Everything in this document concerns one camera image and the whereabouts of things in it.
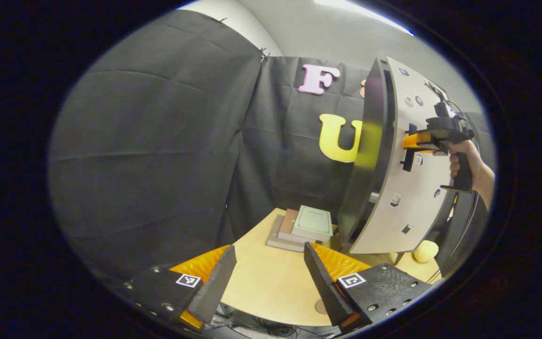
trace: stack of books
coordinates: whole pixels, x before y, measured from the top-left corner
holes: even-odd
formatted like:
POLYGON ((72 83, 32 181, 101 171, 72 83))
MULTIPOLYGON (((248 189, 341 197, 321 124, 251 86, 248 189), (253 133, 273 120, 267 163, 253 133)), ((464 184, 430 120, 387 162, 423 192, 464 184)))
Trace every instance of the stack of books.
POLYGON ((267 245, 302 252, 307 241, 328 241, 333 235, 332 219, 327 210, 301 206, 286 210, 286 216, 275 218, 267 245))

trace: screw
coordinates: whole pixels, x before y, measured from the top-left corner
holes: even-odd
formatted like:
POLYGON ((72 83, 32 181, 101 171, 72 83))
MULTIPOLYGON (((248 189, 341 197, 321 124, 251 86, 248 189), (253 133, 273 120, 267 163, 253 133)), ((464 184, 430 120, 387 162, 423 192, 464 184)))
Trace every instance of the screw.
POLYGON ((161 306, 164 307, 165 309, 167 309, 167 311, 171 311, 171 312, 172 312, 172 311, 175 310, 175 308, 173 307, 173 305, 171 305, 170 303, 163 303, 161 306))

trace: ceiling light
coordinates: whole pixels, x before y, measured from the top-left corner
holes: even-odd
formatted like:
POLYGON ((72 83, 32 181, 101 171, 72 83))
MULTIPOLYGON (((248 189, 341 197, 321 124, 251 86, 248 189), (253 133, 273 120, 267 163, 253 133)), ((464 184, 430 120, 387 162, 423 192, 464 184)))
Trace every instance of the ceiling light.
POLYGON ((348 11, 353 11, 355 13, 359 13, 361 15, 365 15, 365 16, 370 17, 372 19, 376 19, 378 21, 381 21, 381 22, 383 22, 383 23, 385 23, 387 25, 393 26, 394 28, 397 28, 398 30, 406 32, 410 36, 413 36, 413 33, 410 32, 410 30, 408 30, 407 28, 403 28, 403 27, 397 25, 396 23, 390 21, 389 19, 386 19, 385 17, 383 17, 381 15, 377 15, 376 13, 374 13, 374 12, 368 10, 368 9, 357 6, 357 5, 352 4, 352 3, 348 2, 348 1, 345 1, 345 0, 315 0, 315 2, 320 4, 320 5, 338 7, 338 8, 346 9, 348 11))

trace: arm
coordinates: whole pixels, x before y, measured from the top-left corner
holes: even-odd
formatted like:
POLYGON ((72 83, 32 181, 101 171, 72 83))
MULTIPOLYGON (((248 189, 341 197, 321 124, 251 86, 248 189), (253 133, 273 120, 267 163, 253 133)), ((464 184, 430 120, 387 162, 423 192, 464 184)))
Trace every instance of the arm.
POLYGON ((449 154, 451 154, 449 157, 449 161, 451 162, 451 178, 455 178, 457 171, 460 169, 459 158, 455 154, 456 152, 467 154, 471 170, 471 188, 478 192, 484 200, 486 208, 489 209, 493 199, 495 173, 482 161, 480 153, 478 153, 471 140, 467 140, 459 144, 451 144, 449 147, 449 154))

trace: black handle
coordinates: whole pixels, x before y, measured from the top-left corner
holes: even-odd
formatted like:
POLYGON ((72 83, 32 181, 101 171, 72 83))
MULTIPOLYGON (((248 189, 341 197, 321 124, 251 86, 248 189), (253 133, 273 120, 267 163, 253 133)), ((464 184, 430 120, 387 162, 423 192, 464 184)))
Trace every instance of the black handle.
POLYGON ((471 193, 471 170, 470 163, 467 161, 467 154, 458 152, 456 156, 459 158, 460 169, 453 180, 453 186, 441 185, 441 188, 471 193))

